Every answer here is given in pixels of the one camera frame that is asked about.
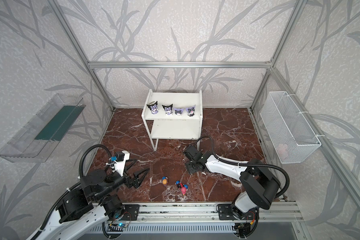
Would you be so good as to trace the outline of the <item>pink red blue toy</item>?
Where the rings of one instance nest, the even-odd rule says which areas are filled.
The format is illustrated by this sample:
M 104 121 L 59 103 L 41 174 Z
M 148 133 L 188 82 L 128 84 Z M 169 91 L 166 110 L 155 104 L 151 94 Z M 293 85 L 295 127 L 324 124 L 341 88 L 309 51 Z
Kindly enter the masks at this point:
M 182 192 L 183 195 L 185 195 L 188 191 L 188 186 L 186 184 L 182 184 L 182 183 L 179 183 L 180 185 L 180 190 Z

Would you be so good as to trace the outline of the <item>purple hat figure toy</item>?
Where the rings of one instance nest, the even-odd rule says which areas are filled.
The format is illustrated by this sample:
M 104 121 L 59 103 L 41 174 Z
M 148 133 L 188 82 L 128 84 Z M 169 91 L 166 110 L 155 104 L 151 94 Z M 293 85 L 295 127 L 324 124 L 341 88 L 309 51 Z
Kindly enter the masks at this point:
M 195 108 L 196 108 L 195 105 L 186 108 L 187 115 L 188 115 L 189 117 L 193 117 L 193 116 L 195 115 Z

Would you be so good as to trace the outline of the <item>purple winged figure toy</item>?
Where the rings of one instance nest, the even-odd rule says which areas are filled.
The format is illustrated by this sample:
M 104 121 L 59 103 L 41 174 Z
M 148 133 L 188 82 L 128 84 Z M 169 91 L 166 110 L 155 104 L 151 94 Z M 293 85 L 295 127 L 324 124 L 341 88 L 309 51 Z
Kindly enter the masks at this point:
M 183 114 L 184 110 L 185 110 L 184 108 L 174 108 L 174 113 L 177 116 L 181 116 Z

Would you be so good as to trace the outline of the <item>black purple figure toy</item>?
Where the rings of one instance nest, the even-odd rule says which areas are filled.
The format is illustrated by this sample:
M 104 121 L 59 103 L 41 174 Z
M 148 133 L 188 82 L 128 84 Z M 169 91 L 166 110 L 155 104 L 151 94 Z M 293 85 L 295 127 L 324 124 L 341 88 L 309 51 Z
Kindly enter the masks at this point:
M 158 110 L 158 102 L 154 101 L 154 102 L 150 102 L 147 104 L 148 109 L 151 111 L 151 114 L 155 115 L 159 112 Z
M 165 114 L 167 116 L 171 116 L 173 114 L 173 104 L 170 104 L 170 105 L 162 105 L 164 111 L 165 111 Z

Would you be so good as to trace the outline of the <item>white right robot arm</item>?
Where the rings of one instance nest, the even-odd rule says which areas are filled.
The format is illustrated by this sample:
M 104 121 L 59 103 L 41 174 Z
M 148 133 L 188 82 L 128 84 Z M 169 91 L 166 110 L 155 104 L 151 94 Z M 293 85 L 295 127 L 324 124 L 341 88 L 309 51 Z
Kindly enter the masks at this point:
M 282 196 L 290 186 L 290 177 L 281 167 L 264 164 L 258 159 L 236 161 L 216 154 L 214 140 L 200 137 L 183 152 L 189 174 L 209 172 L 239 181 L 244 191 L 230 205 L 218 205 L 220 220 L 244 220 L 250 214 L 257 220 L 256 211 L 269 210 L 274 199 Z

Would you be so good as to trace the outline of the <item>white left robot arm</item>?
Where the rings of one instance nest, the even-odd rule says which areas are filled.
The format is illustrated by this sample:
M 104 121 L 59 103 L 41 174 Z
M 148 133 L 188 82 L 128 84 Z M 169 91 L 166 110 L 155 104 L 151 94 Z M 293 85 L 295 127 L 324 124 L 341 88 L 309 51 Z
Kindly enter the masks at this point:
M 106 166 L 85 174 L 86 157 L 98 148 L 105 150 L 109 157 Z M 29 239 L 77 240 L 98 224 L 121 219 L 127 211 L 114 191 L 121 186 L 139 188 L 150 171 L 146 168 L 130 176 L 128 170 L 136 163 L 127 151 L 112 154 L 102 144 L 89 147 L 80 159 L 79 181 L 56 200 Z

